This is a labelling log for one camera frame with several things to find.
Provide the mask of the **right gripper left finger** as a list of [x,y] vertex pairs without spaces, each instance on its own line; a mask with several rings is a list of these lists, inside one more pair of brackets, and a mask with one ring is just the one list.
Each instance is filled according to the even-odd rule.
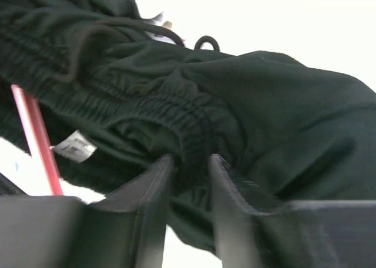
[[160,267],[173,165],[163,156],[96,203],[2,196],[1,266]]

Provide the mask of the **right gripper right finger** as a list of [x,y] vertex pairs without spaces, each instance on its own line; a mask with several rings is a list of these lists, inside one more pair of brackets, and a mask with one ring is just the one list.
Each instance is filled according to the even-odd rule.
[[216,252],[224,267],[374,267],[375,202],[282,202],[210,158]]

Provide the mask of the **black shorts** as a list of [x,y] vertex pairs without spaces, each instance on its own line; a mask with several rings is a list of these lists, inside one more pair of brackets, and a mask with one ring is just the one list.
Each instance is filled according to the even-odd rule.
[[67,182],[107,194],[165,154],[168,224],[214,252],[208,159],[280,200],[375,199],[375,93],[282,53],[189,49],[135,0],[1,0],[1,136],[28,150],[11,86],[38,100],[52,143],[79,131],[95,151],[56,155]]

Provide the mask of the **pink plastic hanger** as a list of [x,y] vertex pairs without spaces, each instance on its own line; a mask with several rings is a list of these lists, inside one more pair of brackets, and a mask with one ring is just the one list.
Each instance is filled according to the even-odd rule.
[[38,102],[17,85],[11,86],[32,159],[43,170],[53,195],[63,195],[59,169],[50,150],[50,140]]

